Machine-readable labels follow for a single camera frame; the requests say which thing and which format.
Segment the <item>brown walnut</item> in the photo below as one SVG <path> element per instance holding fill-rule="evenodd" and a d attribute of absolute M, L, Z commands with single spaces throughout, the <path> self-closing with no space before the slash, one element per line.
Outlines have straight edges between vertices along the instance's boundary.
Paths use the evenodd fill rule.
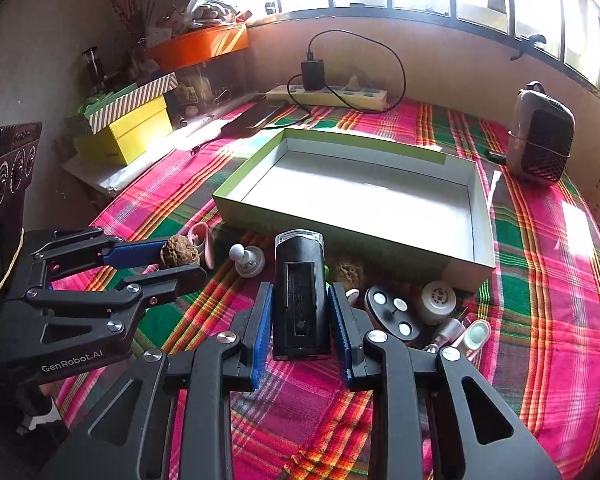
<path fill-rule="evenodd" d="M 336 259 L 329 265 L 329 277 L 333 282 L 340 283 L 346 292 L 360 289 L 364 284 L 363 263 L 350 258 Z"/>
<path fill-rule="evenodd" d="M 160 266 L 163 269 L 177 266 L 198 266 L 200 255 L 193 243 L 183 235 L 171 236 L 160 249 Z"/>

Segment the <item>orange box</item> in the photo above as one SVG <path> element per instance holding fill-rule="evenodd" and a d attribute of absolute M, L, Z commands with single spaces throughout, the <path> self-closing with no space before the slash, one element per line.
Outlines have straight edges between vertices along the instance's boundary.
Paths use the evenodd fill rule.
<path fill-rule="evenodd" d="M 218 25 L 163 41 L 146 49 L 144 59 L 155 61 L 160 70 L 170 73 L 248 47 L 248 29 L 245 24 Z"/>

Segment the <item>green white cardboard box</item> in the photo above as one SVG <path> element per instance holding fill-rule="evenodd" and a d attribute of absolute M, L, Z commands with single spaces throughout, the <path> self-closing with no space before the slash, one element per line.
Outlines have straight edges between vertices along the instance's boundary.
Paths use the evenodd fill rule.
<path fill-rule="evenodd" d="M 286 128 L 214 192 L 229 226 L 308 229 L 337 252 L 406 282 L 476 292 L 495 269 L 477 165 L 373 136 Z"/>

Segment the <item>black charger adapter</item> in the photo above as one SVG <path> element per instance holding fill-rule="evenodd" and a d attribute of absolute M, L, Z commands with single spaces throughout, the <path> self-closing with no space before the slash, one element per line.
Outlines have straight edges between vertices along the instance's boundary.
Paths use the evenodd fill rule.
<path fill-rule="evenodd" d="M 306 91 L 321 91 L 326 86 L 323 60 L 309 58 L 300 64 L 302 86 Z"/>

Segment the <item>pink white oval device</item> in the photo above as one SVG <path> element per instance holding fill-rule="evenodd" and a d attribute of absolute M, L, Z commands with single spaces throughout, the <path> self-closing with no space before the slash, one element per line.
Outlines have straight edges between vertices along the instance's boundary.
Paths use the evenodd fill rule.
<path fill-rule="evenodd" d="M 457 348 L 460 353 L 463 353 L 468 361 L 472 361 L 489 340 L 490 336 L 490 323 L 486 320 L 475 320 L 458 336 L 457 340 L 452 343 L 452 346 Z"/>

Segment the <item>white power strip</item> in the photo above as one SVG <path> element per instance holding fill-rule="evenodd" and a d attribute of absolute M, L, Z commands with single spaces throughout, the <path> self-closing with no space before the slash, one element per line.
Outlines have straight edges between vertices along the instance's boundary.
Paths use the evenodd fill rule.
<path fill-rule="evenodd" d="M 364 88 L 360 90 L 349 90 L 336 86 L 336 94 L 327 88 L 318 91 L 306 91 L 302 84 L 284 84 L 273 88 L 265 93 L 268 101 L 286 100 L 291 104 L 298 102 L 306 106 L 350 106 L 362 108 L 362 110 L 385 110 L 388 107 L 387 91 Z"/>

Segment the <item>pink ear hook clip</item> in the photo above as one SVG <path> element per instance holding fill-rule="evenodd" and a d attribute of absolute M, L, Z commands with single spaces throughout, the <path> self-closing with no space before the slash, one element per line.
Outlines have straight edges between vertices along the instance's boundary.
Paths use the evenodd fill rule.
<path fill-rule="evenodd" d="M 206 222 L 198 222 L 191 226 L 187 238 L 196 248 L 200 255 L 200 261 L 208 270 L 213 270 L 214 262 L 214 238 L 211 229 Z"/>

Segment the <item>black rectangular device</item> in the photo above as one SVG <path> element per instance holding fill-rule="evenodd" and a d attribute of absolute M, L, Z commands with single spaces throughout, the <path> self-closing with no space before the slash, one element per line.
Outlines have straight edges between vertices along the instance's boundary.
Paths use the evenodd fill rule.
<path fill-rule="evenodd" d="M 324 238 L 294 229 L 275 237 L 273 358 L 306 360 L 330 352 Z"/>

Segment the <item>black disc with white buttons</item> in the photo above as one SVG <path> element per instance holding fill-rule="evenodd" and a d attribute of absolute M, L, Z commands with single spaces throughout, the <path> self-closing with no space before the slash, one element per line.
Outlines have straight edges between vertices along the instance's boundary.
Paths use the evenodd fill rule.
<path fill-rule="evenodd" d="M 404 344 L 414 344 L 422 331 L 415 308 L 393 286 L 374 285 L 366 290 L 365 310 L 376 328 Z"/>

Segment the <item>small grey heater fan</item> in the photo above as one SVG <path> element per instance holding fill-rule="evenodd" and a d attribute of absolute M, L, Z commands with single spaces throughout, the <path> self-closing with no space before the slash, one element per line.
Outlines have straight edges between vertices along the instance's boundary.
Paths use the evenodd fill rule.
<path fill-rule="evenodd" d="M 571 110 L 549 96 L 539 81 L 530 81 L 518 92 L 506 152 L 486 150 L 486 158 L 514 177 L 553 186 L 566 170 L 575 128 Z"/>

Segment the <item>yellow box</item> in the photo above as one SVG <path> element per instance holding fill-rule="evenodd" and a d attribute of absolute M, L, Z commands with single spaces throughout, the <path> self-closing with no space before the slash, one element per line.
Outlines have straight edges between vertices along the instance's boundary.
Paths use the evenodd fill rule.
<path fill-rule="evenodd" d="M 74 147 L 86 162 L 128 166 L 171 132 L 166 100 L 158 96 L 98 133 L 76 136 Z"/>

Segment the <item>white round cap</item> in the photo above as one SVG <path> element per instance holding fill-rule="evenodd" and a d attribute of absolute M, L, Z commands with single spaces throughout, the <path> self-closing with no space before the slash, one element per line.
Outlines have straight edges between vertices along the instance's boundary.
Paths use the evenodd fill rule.
<path fill-rule="evenodd" d="M 416 296 L 416 311 L 424 324 L 437 325 L 456 308 L 454 289 L 444 281 L 427 283 Z"/>

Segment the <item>white knob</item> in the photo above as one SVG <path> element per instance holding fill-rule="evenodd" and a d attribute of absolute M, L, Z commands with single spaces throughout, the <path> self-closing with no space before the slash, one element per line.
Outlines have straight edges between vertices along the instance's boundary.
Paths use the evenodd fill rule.
<path fill-rule="evenodd" d="M 255 278 L 264 269 L 265 255 L 258 246 L 234 244 L 228 256 L 234 262 L 235 270 L 241 278 Z"/>

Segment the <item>green white round gadget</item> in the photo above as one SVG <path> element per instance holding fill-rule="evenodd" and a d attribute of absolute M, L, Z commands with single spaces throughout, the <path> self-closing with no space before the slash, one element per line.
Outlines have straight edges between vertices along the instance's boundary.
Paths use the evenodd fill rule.
<path fill-rule="evenodd" d="M 344 293 L 344 296 L 346 297 L 347 302 L 350 304 L 350 306 L 354 306 L 358 302 L 358 298 L 360 298 L 360 296 L 361 296 L 362 287 L 360 289 L 356 289 L 356 288 L 350 289 L 346 292 L 340 283 L 333 282 L 330 279 L 329 266 L 325 266 L 325 272 L 326 272 L 327 287 L 335 285 L 337 288 L 339 288 Z"/>

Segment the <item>black smartphone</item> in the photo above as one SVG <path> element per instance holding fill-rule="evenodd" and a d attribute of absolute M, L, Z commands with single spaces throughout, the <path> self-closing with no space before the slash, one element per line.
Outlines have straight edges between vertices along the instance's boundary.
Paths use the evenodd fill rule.
<path fill-rule="evenodd" d="M 220 139 L 248 138 L 289 107 L 287 101 L 259 101 L 220 130 Z"/>

